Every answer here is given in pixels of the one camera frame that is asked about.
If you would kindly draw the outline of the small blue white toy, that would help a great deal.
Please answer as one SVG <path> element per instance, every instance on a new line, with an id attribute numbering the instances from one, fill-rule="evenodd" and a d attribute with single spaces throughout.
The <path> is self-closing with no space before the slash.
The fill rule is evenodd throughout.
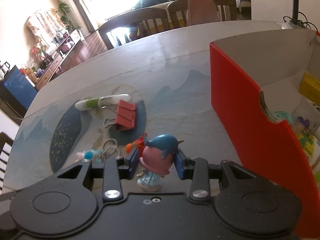
<path id="1" fill-rule="evenodd" d="M 94 163 L 101 163 L 101 158 L 99 157 L 101 153 L 102 153 L 101 150 L 87 150 L 87 151 L 78 152 L 76 154 L 75 162 L 80 161 L 82 159 L 89 159 Z"/>

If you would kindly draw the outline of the orange toy figure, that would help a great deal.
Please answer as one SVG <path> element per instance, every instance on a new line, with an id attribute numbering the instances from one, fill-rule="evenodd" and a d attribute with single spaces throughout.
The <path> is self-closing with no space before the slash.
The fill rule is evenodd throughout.
<path id="1" fill-rule="evenodd" d="M 125 152 L 129 154 L 134 148 L 138 150 L 139 156 L 143 156 L 143 151 L 144 148 L 146 147 L 145 145 L 145 140 L 146 140 L 147 134 L 143 133 L 137 140 L 135 140 L 132 143 L 129 143 L 125 146 Z"/>

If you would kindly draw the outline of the pink narwhal girl figurine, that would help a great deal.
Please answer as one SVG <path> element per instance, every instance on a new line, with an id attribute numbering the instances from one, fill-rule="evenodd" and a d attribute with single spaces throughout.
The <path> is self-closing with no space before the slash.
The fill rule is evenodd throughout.
<path id="1" fill-rule="evenodd" d="M 170 173 L 174 154 L 184 140 L 170 134 L 161 134 L 149 140 L 144 134 L 143 142 L 145 147 L 139 158 L 143 171 L 137 175 L 137 184 L 144 191 L 156 192 L 161 189 L 161 178 Z"/>

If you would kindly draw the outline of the pink binder clip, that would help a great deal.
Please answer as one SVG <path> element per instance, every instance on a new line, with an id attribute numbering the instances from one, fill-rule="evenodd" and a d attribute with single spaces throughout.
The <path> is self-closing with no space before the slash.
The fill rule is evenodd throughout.
<path id="1" fill-rule="evenodd" d="M 117 131 L 129 131 L 135 128 L 136 104 L 120 100 L 114 118 L 106 118 L 103 123 L 104 128 L 114 126 Z"/>

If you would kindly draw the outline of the white green glue tube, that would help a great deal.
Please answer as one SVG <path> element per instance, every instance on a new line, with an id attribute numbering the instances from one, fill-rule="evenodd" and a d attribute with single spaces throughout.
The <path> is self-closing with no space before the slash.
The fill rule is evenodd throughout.
<path id="1" fill-rule="evenodd" d="M 116 94 L 103 96 L 100 98 L 81 100 L 75 103 L 75 108 L 79 111 L 88 111 L 93 108 L 102 109 L 109 105 L 117 105 L 120 100 L 129 102 L 131 100 L 131 96 L 129 94 Z"/>

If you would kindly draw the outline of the teal stone egg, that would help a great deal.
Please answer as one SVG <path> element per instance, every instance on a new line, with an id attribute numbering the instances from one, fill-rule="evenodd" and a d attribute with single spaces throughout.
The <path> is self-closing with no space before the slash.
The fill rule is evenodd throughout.
<path id="1" fill-rule="evenodd" d="M 291 114 L 287 113 L 286 111 L 275 111 L 273 116 L 278 121 L 286 120 L 290 126 L 293 125 L 293 118 Z"/>

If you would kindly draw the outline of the red cardboard box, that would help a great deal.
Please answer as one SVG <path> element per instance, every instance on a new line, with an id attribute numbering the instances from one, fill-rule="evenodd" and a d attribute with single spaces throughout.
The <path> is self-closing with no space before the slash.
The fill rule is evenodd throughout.
<path id="1" fill-rule="evenodd" d="M 319 79 L 319 33 L 220 35 L 211 41 L 209 55 L 211 104 L 242 165 L 295 193 L 303 206 L 296 234 L 319 238 L 319 166 L 311 168 L 297 138 L 311 132 L 298 121 L 290 126 L 273 116 L 275 111 L 292 116 L 302 98 L 309 100 L 298 90 L 305 72 Z M 319 141 L 319 129 L 312 135 Z"/>

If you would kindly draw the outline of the yellow cardboard box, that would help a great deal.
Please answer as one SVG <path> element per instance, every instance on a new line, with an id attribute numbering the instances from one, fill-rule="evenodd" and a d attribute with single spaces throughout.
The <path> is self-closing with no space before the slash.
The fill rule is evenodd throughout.
<path id="1" fill-rule="evenodd" d="M 305 72 L 303 74 L 298 91 L 309 100 L 313 101 L 316 104 L 319 104 L 319 79 L 313 77 L 308 72 Z"/>

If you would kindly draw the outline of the fruit label jar green lid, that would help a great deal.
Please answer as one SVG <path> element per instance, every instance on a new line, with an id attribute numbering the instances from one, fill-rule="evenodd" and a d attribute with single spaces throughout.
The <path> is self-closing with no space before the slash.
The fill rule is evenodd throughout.
<path id="1" fill-rule="evenodd" d="M 297 135 L 297 138 L 308 159 L 309 165 L 313 170 L 316 170 L 319 166 L 319 141 L 314 135 L 306 132 L 301 132 Z"/>

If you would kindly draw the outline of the blue landscape table mat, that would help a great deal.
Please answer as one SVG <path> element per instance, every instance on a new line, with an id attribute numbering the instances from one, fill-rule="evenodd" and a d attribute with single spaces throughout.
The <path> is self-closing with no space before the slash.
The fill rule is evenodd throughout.
<path id="1" fill-rule="evenodd" d="M 130 131 L 104 128 L 116 107 L 81 112 L 82 99 L 129 94 L 137 106 Z M 182 151 L 210 163 L 239 162 L 236 150 L 210 104 L 209 54 L 177 57 L 111 77 L 74 92 L 27 117 L 20 126 L 4 175 L 6 191 L 30 186 L 76 161 L 85 150 L 124 153 L 143 133 L 149 139 L 171 134 L 184 140 Z"/>

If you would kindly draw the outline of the white cabinet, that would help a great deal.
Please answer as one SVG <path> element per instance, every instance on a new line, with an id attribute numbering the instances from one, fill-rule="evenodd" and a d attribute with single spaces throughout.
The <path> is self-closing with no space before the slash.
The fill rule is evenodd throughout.
<path id="1" fill-rule="evenodd" d="M 12 140 L 16 138 L 19 126 L 0 110 L 0 132 L 4 132 Z"/>

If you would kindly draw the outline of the wooden tv console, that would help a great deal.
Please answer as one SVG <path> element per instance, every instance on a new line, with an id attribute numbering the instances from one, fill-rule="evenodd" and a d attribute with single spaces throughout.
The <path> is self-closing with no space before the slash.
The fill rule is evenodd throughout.
<path id="1" fill-rule="evenodd" d="M 84 36 L 80 28 L 71 31 L 63 40 L 60 40 L 45 59 L 40 63 L 39 70 L 36 71 L 38 80 L 35 88 L 39 91 L 44 87 L 56 74 L 61 74 L 61 66 L 69 57 L 69 54 L 76 45 L 84 40 Z"/>

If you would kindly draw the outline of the blue black cabinet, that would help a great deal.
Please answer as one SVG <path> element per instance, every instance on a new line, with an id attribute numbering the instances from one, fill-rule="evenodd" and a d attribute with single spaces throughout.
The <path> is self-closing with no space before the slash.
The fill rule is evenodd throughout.
<path id="1" fill-rule="evenodd" d="M 1 99 L 20 116 L 25 116 L 37 93 L 37 89 L 16 66 L 1 81 Z"/>

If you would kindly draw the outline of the dark wooden dining chair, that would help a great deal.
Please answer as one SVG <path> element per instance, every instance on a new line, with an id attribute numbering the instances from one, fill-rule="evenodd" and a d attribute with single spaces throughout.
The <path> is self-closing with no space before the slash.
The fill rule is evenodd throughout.
<path id="1" fill-rule="evenodd" d="M 169 31 L 170 24 L 166 10 L 161 8 L 148 7 L 117 15 L 109 19 L 98 29 L 99 35 L 108 50 L 122 45 L 119 37 L 116 36 L 114 39 L 116 45 L 114 46 L 107 35 L 117 28 L 136 30 L 138 38 L 142 38 Z"/>

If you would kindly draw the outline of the wooden chair with pink cloth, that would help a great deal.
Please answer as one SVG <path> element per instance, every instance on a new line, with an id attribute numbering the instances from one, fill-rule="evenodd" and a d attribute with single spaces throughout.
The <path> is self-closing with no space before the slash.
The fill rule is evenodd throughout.
<path id="1" fill-rule="evenodd" d="M 168 5 L 168 13 L 175 29 L 181 27 L 177 13 L 187 26 L 237 20 L 235 0 L 176 0 Z"/>

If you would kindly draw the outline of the green potted plant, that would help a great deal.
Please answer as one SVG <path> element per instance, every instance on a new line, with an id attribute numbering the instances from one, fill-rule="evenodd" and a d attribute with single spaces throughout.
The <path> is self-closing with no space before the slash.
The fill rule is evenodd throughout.
<path id="1" fill-rule="evenodd" d="M 60 14 L 60 19 L 62 23 L 66 26 L 66 29 L 71 32 L 74 30 L 79 30 L 80 26 L 76 25 L 70 18 L 69 13 L 71 12 L 70 6 L 66 2 L 58 3 L 58 12 Z"/>

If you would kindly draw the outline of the grey desk lamp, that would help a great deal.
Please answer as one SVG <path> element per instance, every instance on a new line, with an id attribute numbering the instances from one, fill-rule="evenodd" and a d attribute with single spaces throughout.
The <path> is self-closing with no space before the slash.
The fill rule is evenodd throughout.
<path id="1" fill-rule="evenodd" d="M 292 16 L 283 16 L 282 29 L 312 29 L 318 31 L 315 24 L 308 21 L 306 15 L 299 11 L 299 0 L 293 0 Z"/>

